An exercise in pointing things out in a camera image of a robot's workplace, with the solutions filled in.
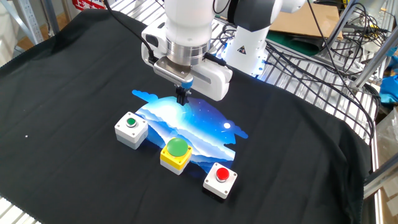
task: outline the green mat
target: green mat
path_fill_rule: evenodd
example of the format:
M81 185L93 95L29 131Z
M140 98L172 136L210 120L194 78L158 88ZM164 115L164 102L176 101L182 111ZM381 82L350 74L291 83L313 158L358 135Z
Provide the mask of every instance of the green mat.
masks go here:
M310 43L310 41L319 41L319 38L305 38L308 38L308 42L298 41L296 36L284 34L281 32L269 31L267 35L267 39L277 42L278 44L286 46L307 56L313 56L319 53L319 47L316 44Z

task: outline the red button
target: red button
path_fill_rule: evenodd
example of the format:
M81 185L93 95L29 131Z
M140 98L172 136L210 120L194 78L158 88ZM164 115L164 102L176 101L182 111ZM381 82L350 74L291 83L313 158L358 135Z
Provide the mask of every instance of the red button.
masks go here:
M225 168L219 168L216 174L217 174L217 180L220 182L226 181L226 179L228 179L229 177L229 171L228 169Z

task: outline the green button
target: green button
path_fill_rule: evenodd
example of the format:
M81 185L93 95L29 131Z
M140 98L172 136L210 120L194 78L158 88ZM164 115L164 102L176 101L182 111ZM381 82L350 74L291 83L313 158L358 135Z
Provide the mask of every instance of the green button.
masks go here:
M167 143L167 150L172 156L183 156L188 151L188 144L183 139L174 138Z
M134 127L136 125L136 120L134 118L129 118L126 121L127 126L130 128Z

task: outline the table surface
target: table surface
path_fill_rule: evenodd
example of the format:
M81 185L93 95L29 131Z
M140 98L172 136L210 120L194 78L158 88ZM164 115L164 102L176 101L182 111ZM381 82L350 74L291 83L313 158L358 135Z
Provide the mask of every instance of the table surface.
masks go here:
M164 8L160 6L163 5L164 3L162 1L157 2L156 0L120 0L116 3L114 3L111 7L115 11L122 12L129 17L141 21L145 25L149 25L152 22L154 22L156 19L159 19L161 17L166 17ZM386 3L387 5L387 11L391 11L395 6L395 0L388 0ZM393 18L391 17L383 17L382 18L382 27L385 29L392 29L392 23L393 23ZM213 28L213 34L211 38L217 38L217 37L227 37L227 34L221 36L222 32L222 27L225 24L225 21L214 19L212 23L212 28ZM326 82L330 82L332 84L336 85L342 85L342 80L330 72L328 72L326 69L324 69L322 66L319 66L316 63L309 62L308 60L300 60L294 57L303 57L307 59L314 60L314 58L309 58L306 55L302 55L294 50L291 50L287 47L284 47L282 45L279 45L271 40L267 40L269 43L272 43L274 46L276 46L277 50L282 51L284 53L287 53L290 55L290 57L287 57L289 60L291 60L293 63L298 65L300 68L316 75L318 78L321 78L322 80ZM213 40L212 41L213 46L217 48L217 56L221 57L221 53L223 51L223 44L219 40ZM335 43L333 46L336 47L345 47L347 44L344 44L344 46L341 47L341 44ZM334 55L334 59L336 60L337 64L344 64L344 59L337 57L338 55ZM268 55L267 61L275 64L276 61L273 57ZM310 77L296 71L296 69L291 68L290 66L286 65L287 68L289 68L297 77L299 78L306 78L310 79ZM366 117L362 111L359 110L357 106L352 104L349 100L346 98L342 97L341 95L337 94L336 91L332 90L331 88L321 84L321 83L316 83L316 82L311 82L311 81L304 81L307 86L309 86L315 93L316 95L313 94L307 87L303 86L296 78L291 77L290 75L286 74L286 71L282 72L278 68L276 68L273 65L266 65L264 72L262 75L259 75L257 77L258 79L270 83L272 85L275 85L277 87L283 88L299 97L302 99L306 100L307 102L321 108L322 110L332 114L333 116L336 116L339 119L342 119L345 121L347 124L350 125L350 127L359 135L361 138L363 138L367 143L372 144L372 155L373 158L377 157L374 155L377 155L377 146L375 141L371 141L369 136L366 134L365 130L366 129L368 132L370 131L370 127L368 125L368 122L366 120ZM342 86L336 86L337 89L342 90ZM376 116L376 102L373 100L372 96L367 94L369 93L365 88L362 89L362 92L357 92L356 97L360 100L361 104L364 106L366 111L370 114L372 119L375 119ZM355 121L359 121L359 123L362 124L362 127L359 125L355 124ZM378 163L377 161L373 160L373 169L376 170L378 169ZM375 198L375 206L376 206L376 219L377 222L381 222L380 219L380 204L381 204L381 197L380 197L380 191L376 194Z
M394 0L390 0L387 2L387 8L392 9L392 3L395 2ZM121 11L128 16L143 22L146 25L154 22L156 19L160 17L165 17L165 12L163 8L159 6L154 0L121 0L116 2L112 5L112 8L115 11ZM388 27L392 26L391 20L383 17L383 28L388 29ZM216 38L220 36L222 26L224 25L223 21L214 20L213 21L213 36L212 38ZM215 40L212 44L218 49L218 56L220 56L223 48L222 44L219 40ZM287 54L291 54L291 56L300 56L306 57L304 55L298 54L292 50L289 50L277 43L273 43L277 46L278 50L281 50ZM346 45L349 43L344 44L341 46L341 43L336 43L337 46L345 48ZM338 55L334 55L335 60L338 63L344 63L341 60L341 57ZM321 78L324 81L334 83L337 85L341 85L341 80L334 74L327 72L321 66L318 66L315 63L308 62L305 60L294 59L292 57L289 58L293 63L296 63L301 68L305 69L306 71L316 75L318 78ZM271 63L275 63L275 60L269 56L268 61ZM301 73L293 70L296 76L305 77ZM342 98L340 95L325 85L320 85L319 83L305 81L305 83L315 92L317 95L309 92L309 90L304 87L301 83L299 83L295 78L292 78L289 75L286 75L284 72L281 72L277 68L272 65L266 65L266 69L264 69L264 73L258 76L258 79L265 81L267 83L276 85L280 88L283 88L304 100L313 103L315 106L327 111L328 113L336 116L339 119L346 121L356 132L359 134L365 141L369 141L369 137L364 132L364 129L355 125L352 119L360 120L364 127L369 131L369 127L366 122L366 118L364 117L363 113L352 105L348 100ZM376 104L372 101L371 96L367 94L358 93L357 97L361 100L364 107L369 111L369 114L374 118L374 114L376 111ZM340 109L344 113L340 113L336 110L336 108ZM1 223L16 223L16 224L35 224L39 223L38 221L34 220L28 214L23 212L21 209L14 206L11 202L7 201L5 198L0 197L0 222Z

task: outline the white button box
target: white button box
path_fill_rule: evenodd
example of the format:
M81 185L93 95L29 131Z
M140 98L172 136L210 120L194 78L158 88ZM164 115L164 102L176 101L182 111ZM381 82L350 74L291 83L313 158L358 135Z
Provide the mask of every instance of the white button box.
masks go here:
M148 122L132 112L127 112L114 126L114 131L118 141L137 149L148 136Z
M226 199L237 177L238 175L235 172L215 162L203 183L203 187L220 198Z

